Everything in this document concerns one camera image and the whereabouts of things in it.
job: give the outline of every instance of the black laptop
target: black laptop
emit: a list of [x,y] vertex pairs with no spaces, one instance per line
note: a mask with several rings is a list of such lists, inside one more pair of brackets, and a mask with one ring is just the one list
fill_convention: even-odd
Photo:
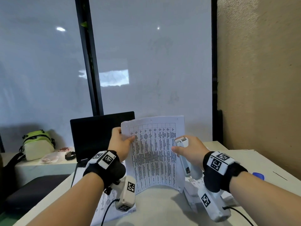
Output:
[[70,120],[77,159],[73,181],[78,167],[86,167],[87,162],[97,152],[108,149],[112,129],[120,127],[123,121],[133,119],[135,113],[132,111]]

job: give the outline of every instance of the blue cap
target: blue cap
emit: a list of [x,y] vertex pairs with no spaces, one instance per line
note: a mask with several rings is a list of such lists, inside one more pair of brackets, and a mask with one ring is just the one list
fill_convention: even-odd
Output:
[[264,180],[264,175],[261,174],[261,173],[253,172],[252,175],[254,175],[254,176],[260,178],[261,180]]

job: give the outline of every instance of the wire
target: wire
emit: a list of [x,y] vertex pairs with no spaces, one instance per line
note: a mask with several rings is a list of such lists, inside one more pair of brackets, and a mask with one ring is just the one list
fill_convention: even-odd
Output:
[[238,212],[240,215],[242,215],[252,226],[254,226],[254,224],[252,224],[250,221],[249,221],[249,219],[247,218],[247,217],[245,217],[245,215],[244,214],[242,214],[241,212],[239,212],[237,209],[234,209],[234,208],[232,208],[232,207],[230,207],[230,206],[226,206],[226,207],[223,207],[223,209],[224,210],[226,210],[226,209],[233,209],[234,211],[236,211],[236,212]]
[[120,200],[120,199],[115,199],[114,201],[112,201],[112,202],[109,204],[109,206],[107,207],[106,212],[104,213],[104,216],[103,216],[103,219],[102,219],[102,222],[101,222],[101,226],[103,225],[104,218],[106,217],[106,214],[107,214],[107,212],[108,212],[110,206],[111,206],[115,201],[119,201],[119,200]]

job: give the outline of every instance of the forearm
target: forearm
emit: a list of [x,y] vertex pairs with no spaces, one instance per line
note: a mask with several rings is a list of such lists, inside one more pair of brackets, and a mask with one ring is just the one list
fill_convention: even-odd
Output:
[[102,192],[102,179],[97,174],[89,173],[37,215],[28,226],[89,226]]
[[301,225],[301,197],[247,172],[232,177],[230,192],[259,225]]

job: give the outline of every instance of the beige wall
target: beige wall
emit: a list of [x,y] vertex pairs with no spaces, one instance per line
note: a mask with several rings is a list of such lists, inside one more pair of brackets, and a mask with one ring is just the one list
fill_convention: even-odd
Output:
[[218,0],[218,81],[225,146],[301,179],[301,0]]

